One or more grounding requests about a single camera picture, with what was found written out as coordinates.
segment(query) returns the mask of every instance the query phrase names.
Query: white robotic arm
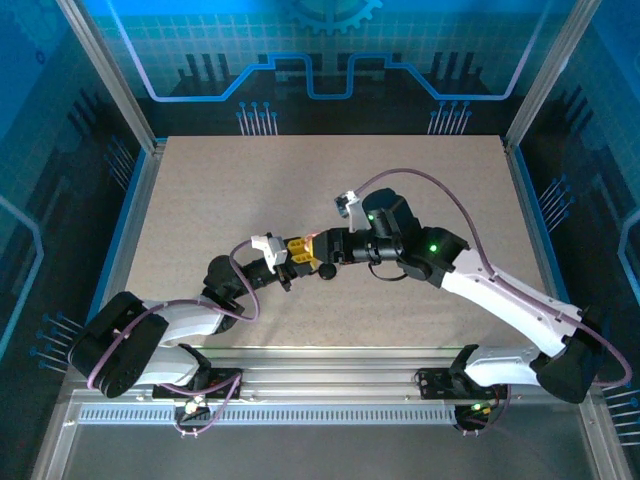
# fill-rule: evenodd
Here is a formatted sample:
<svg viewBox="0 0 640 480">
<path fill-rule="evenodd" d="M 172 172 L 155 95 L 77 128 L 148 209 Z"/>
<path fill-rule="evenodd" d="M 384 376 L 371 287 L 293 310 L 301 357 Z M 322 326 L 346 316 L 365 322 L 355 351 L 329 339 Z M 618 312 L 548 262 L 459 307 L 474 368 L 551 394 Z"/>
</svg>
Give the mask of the white robotic arm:
<svg viewBox="0 0 640 480">
<path fill-rule="evenodd" d="M 313 236 L 283 240 L 268 234 L 253 237 L 263 258 L 241 267 L 245 281 L 230 266 L 229 257 L 216 257 L 209 265 L 203 295 L 191 305 L 171 304 L 153 311 L 136 326 L 105 361 L 114 335 L 135 318 L 161 302 L 142 302 L 123 292 L 112 300 L 74 342 L 69 360 L 107 396 L 118 396 L 133 385 L 192 386 L 203 364 L 181 345 L 193 335 L 211 335 L 229 328 L 229 318 L 211 305 L 238 313 L 235 299 L 251 289 L 290 282 L 310 273 L 330 279 L 333 264 L 349 265 L 395 261 L 405 276 L 460 295 L 508 323 L 533 345 L 526 347 L 466 346 L 450 372 L 458 385 L 487 387 L 496 384 L 540 385 L 568 402 L 579 403 L 602 364 L 602 345 L 578 331 L 599 324 L 586 311 L 542 294 L 494 268 L 480 253 L 453 233 L 422 227 L 406 200 L 383 189 L 364 201 L 353 192 L 336 199 L 339 211 L 350 219 L 349 228 L 333 228 Z M 321 262 L 315 270 L 316 262 Z M 333 272 L 323 267 L 332 267 Z M 209 307 L 199 304 L 202 301 Z"/>
</svg>

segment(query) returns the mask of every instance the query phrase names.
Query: beige work surface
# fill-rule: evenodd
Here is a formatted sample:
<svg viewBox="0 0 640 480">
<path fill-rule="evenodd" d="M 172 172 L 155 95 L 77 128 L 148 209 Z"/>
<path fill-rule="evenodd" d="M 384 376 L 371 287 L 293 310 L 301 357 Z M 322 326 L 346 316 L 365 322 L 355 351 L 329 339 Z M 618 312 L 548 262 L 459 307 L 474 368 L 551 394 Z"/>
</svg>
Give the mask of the beige work surface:
<svg viewBox="0 0 640 480">
<path fill-rule="evenodd" d="M 251 235 L 284 238 L 346 226 L 333 199 L 389 168 L 439 178 L 474 218 L 495 265 L 542 289 L 499 138 L 471 136 L 171 137 L 162 159 L 127 289 L 141 298 L 193 297 L 210 260 Z M 453 203 L 413 175 L 373 188 L 403 195 L 423 225 L 471 234 Z M 246 263 L 258 251 L 241 252 Z M 397 275 L 394 264 L 381 275 Z M 426 282 L 375 279 L 365 265 L 343 267 L 258 291 L 262 316 L 209 337 L 219 346 L 515 345 L 526 339 L 478 306 Z M 251 313 L 251 302 L 242 300 Z"/>
</svg>

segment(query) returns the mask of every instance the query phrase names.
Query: blue acrylic panel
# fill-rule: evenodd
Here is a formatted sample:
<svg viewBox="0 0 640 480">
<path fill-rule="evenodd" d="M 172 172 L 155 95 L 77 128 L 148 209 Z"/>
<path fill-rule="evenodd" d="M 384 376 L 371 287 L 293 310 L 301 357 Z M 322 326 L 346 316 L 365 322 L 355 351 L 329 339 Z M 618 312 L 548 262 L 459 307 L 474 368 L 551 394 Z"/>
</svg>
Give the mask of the blue acrylic panel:
<svg viewBox="0 0 640 480">
<path fill-rule="evenodd" d="M 441 101 L 495 103 L 474 106 L 476 116 L 459 130 L 504 133 L 572 2 L 91 0 L 87 5 L 152 126 L 164 136 L 240 134 L 231 109 L 242 101 L 277 103 L 287 112 L 281 118 L 287 134 L 353 132 L 322 121 L 313 131 L 300 130 L 308 125 L 300 121 L 302 112 L 320 114 L 320 102 L 340 102 L 334 111 L 359 125 L 353 133 L 428 133 L 430 115 Z M 407 105 L 398 101 L 400 95 Z M 219 105 L 174 105 L 183 103 Z M 389 125 L 371 124 L 369 119 L 380 117 L 372 115 L 375 108 L 394 112 Z M 161 118 L 186 111 L 183 125 Z M 466 118 L 467 111 L 458 112 Z M 189 117 L 197 118 L 197 128 L 189 126 Z"/>
<path fill-rule="evenodd" d="M 604 0 L 521 148 L 571 301 L 596 305 L 640 369 L 640 7 Z M 611 361 L 604 378 L 618 378 Z M 636 468 L 640 418 L 628 388 L 607 391 Z"/>
<path fill-rule="evenodd" d="M 0 478 L 28 478 L 139 147 L 55 2 L 0 1 L 0 71 Z"/>
</svg>

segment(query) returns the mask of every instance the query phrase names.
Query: purple cable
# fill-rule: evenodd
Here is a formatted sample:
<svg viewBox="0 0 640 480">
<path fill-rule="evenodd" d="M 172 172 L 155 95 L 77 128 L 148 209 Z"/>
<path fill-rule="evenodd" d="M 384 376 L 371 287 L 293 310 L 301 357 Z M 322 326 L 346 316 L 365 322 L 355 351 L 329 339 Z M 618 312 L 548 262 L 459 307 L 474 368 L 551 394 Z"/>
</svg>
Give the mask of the purple cable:
<svg viewBox="0 0 640 480">
<path fill-rule="evenodd" d="M 170 385 L 169 388 L 166 384 L 163 384 L 162 386 L 164 388 L 169 388 L 169 390 L 176 392 L 176 393 L 182 393 L 182 392 L 187 392 L 186 395 L 203 395 L 205 393 L 211 393 L 211 392 L 215 392 L 216 390 L 221 389 L 222 387 L 228 385 L 231 381 L 233 381 L 233 385 L 231 386 L 231 389 L 229 390 L 229 393 L 227 394 L 226 398 L 224 399 L 224 402 L 222 402 L 222 405 L 220 405 L 217 409 L 216 409 L 216 413 L 214 415 L 211 415 L 211 418 L 209 419 L 209 421 L 206 423 L 206 425 L 202 428 L 199 429 L 194 429 L 191 432 L 188 432 L 187 430 L 181 429 L 177 423 L 175 423 L 173 426 L 176 430 L 178 430 L 182 435 L 191 435 L 193 437 L 197 437 L 198 434 L 200 433 L 204 433 L 207 430 L 209 430 L 211 427 L 213 427 L 216 422 L 220 419 L 220 416 L 222 415 L 222 412 L 224 412 L 224 409 L 227 408 L 227 405 L 229 404 L 229 401 L 231 400 L 231 396 L 233 395 L 233 392 L 236 390 L 236 388 L 238 388 L 238 385 L 240 385 L 240 377 L 241 375 L 236 375 L 235 377 L 231 377 L 227 380 L 225 380 L 224 382 L 219 383 L 218 385 L 214 385 L 213 387 L 210 388 L 206 388 L 204 390 L 201 390 L 200 392 L 189 392 L 188 390 L 182 390 L 176 387 L 173 387 L 173 385 Z"/>
<path fill-rule="evenodd" d="M 258 296 L 256 295 L 255 290 L 253 289 L 253 287 L 251 287 L 251 283 L 249 282 L 249 280 L 247 280 L 247 277 L 244 276 L 244 274 L 242 273 L 242 270 L 240 269 L 240 266 L 234 259 L 234 256 L 238 252 L 238 250 L 240 250 L 242 247 L 245 247 L 246 245 L 249 245 L 250 243 L 251 243 L 251 240 L 245 240 L 244 242 L 237 245 L 233 250 L 231 250 L 231 253 L 229 254 L 229 263 L 231 264 L 231 268 L 233 269 L 233 271 L 236 273 L 236 275 L 238 275 L 238 278 L 247 289 L 247 292 L 249 293 L 251 300 L 253 300 L 253 305 L 255 307 L 255 312 L 253 314 L 253 317 L 244 317 L 242 315 L 238 315 L 228 310 L 225 310 L 223 308 L 220 308 L 218 305 L 214 303 L 201 302 L 200 300 L 195 300 L 195 299 L 169 300 L 168 302 L 158 304 L 155 307 L 151 307 L 150 309 L 146 310 L 145 312 L 141 313 L 136 318 L 134 318 L 131 321 L 131 323 L 127 325 L 124 328 L 124 330 L 122 330 L 122 332 L 120 332 L 120 335 L 118 335 L 115 338 L 113 343 L 109 345 L 109 348 L 105 350 L 104 354 L 102 354 L 102 356 L 100 357 L 100 360 L 98 360 L 95 367 L 93 367 L 93 370 L 91 370 L 89 377 L 87 378 L 87 387 L 89 388 L 89 390 L 96 389 L 96 387 L 94 386 L 96 377 L 98 376 L 98 373 L 100 373 L 100 370 L 102 370 L 102 367 L 104 367 L 105 363 L 107 363 L 111 355 L 113 355 L 113 352 L 116 350 L 116 348 L 118 348 L 118 346 L 124 341 L 125 338 L 129 336 L 131 331 L 142 320 L 144 320 L 147 316 L 159 310 L 165 309 L 167 307 L 171 307 L 173 305 L 201 305 L 203 307 L 213 310 L 214 312 L 218 312 L 222 315 L 235 318 L 236 320 L 242 320 L 244 322 L 249 322 L 249 323 L 253 323 L 256 320 L 258 320 L 258 317 L 260 316 L 260 301 L 258 300 Z"/>
<path fill-rule="evenodd" d="M 613 382 L 593 382 L 593 385 L 598 387 L 620 387 L 622 385 L 626 385 L 631 381 L 631 378 L 633 376 L 631 365 L 629 365 L 629 362 L 627 361 L 626 358 L 624 358 L 624 355 L 622 355 L 622 353 L 620 353 L 620 351 L 616 347 L 614 347 L 609 340 L 607 340 L 598 332 L 588 327 L 587 325 L 583 324 L 582 322 L 579 322 L 569 317 L 568 315 L 565 315 L 563 312 L 519 290 L 517 287 L 514 287 L 513 285 L 511 285 L 509 282 L 504 280 L 502 277 L 500 277 L 496 273 L 493 266 L 489 262 L 489 258 L 487 257 L 487 254 L 484 250 L 482 242 L 480 241 L 480 235 L 478 234 L 478 229 L 473 223 L 473 219 L 471 218 L 471 215 L 469 215 L 469 212 L 467 211 L 467 209 L 464 207 L 464 205 L 462 205 L 462 202 L 458 200 L 458 197 L 456 197 L 454 193 L 440 180 L 429 175 L 428 173 L 421 172 L 420 170 L 416 170 L 414 168 L 392 168 L 390 170 L 385 170 L 384 172 L 379 173 L 378 175 L 367 180 L 360 188 L 354 190 L 354 193 L 359 196 L 360 193 L 362 193 L 362 191 L 367 187 L 369 187 L 371 184 L 377 182 L 381 178 L 386 177 L 387 175 L 392 175 L 394 173 L 409 173 L 412 175 L 417 175 L 419 177 L 422 177 L 426 180 L 429 180 L 431 183 L 434 183 L 444 193 L 446 193 L 449 196 L 449 198 L 453 201 L 453 203 L 455 203 L 455 205 L 458 207 L 458 210 L 460 210 L 460 212 L 462 213 L 462 216 L 464 217 L 464 219 L 467 221 L 467 225 L 469 225 L 469 229 L 471 230 L 471 235 L 473 236 L 473 241 L 476 244 L 476 247 L 478 249 L 478 254 L 480 255 L 480 260 L 482 261 L 482 265 L 498 285 L 500 285 L 502 288 L 504 288 L 507 292 L 509 292 L 514 297 L 519 298 L 524 302 L 527 302 L 529 305 L 539 308 L 540 310 L 542 310 L 543 312 L 549 315 L 553 315 L 554 318 L 564 321 L 574 328 L 579 328 L 580 330 L 586 332 L 588 335 L 596 339 L 607 350 L 609 350 L 611 355 L 614 356 L 614 358 L 620 363 L 620 365 L 624 369 L 624 376 L 620 380 L 616 380 Z"/>
<path fill-rule="evenodd" d="M 496 418 L 491 423 L 482 422 L 482 424 L 484 425 L 485 428 L 483 428 L 482 430 L 473 430 L 473 432 L 476 433 L 476 436 L 484 435 L 489 430 L 491 430 L 495 426 L 495 424 L 498 423 L 504 417 L 504 414 L 507 413 L 507 408 L 509 408 L 510 404 L 511 404 L 511 385 L 507 385 L 507 398 L 505 399 L 504 404 L 502 405 L 502 410 L 500 410 L 498 418 Z M 471 418 L 468 418 L 467 420 L 470 421 L 470 422 L 478 423 L 474 419 L 471 419 Z M 461 431 L 462 434 L 464 436 L 466 436 L 466 432 L 468 430 L 465 430 L 464 428 L 460 427 L 459 425 L 456 425 L 456 429 Z"/>
<path fill-rule="evenodd" d="M 187 390 L 186 388 L 176 387 L 175 385 L 171 385 L 170 383 L 161 383 L 160 386 L 166 388 L 167 390 L 172 391 L 173 393 L 179 393 L 180 395 L 188 395 L 188 396 L 195 397 L 196 395 L 206 395 L 208 393 L 217 392 L 221 388 L 224 388 L 227 385 L 229 385 L 231 382 L 233 382 L 237 376 L 239 375 L 236 375 L 235 377 L 227 378 L 225 381 L 216 383 L 212 387 L 208 387 L 203 390 L 198 390 L 196 392 L 192 392 L 191 390 Z"/>
</svg>

